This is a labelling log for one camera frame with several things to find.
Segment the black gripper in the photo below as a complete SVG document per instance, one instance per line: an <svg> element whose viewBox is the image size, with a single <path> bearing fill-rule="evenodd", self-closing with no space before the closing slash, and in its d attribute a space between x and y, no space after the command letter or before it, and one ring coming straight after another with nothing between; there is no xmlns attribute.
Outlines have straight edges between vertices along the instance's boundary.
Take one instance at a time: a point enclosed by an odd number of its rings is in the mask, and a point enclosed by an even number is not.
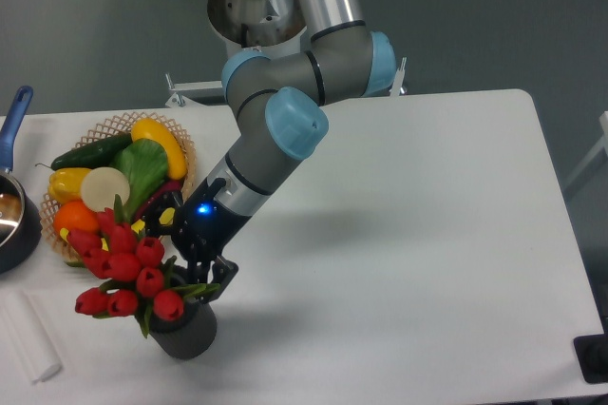
<svg viewBox="0 0 608 405"><path fill-rule="evenodd" d="M217 200L226 186L227 179L221 177L202 183L185 203L180 191L164 192L141 217L146 237L171 233L171 241L187 262L188 280L208 285L203 303L217 300L237 275L238 265L222 252L249 220Z"/></svg>

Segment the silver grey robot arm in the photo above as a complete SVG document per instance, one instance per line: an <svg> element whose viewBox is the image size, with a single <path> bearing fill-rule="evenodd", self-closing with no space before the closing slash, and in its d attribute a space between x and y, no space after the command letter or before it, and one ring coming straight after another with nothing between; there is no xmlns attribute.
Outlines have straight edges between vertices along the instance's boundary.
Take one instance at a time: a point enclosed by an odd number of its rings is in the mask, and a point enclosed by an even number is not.
<svg viewBox="0 0 608 405"><path fill-rule="evenodd" d="M224 246L327 134L324 106L384 92L395 77L390 40L367 29L358 0L294 0L294 6L310 49L271 58L261 45L241 41L221 73L239 138L166 229L186 260L188 281L206 284L209 300L238 272L223 257Z"/></svg>

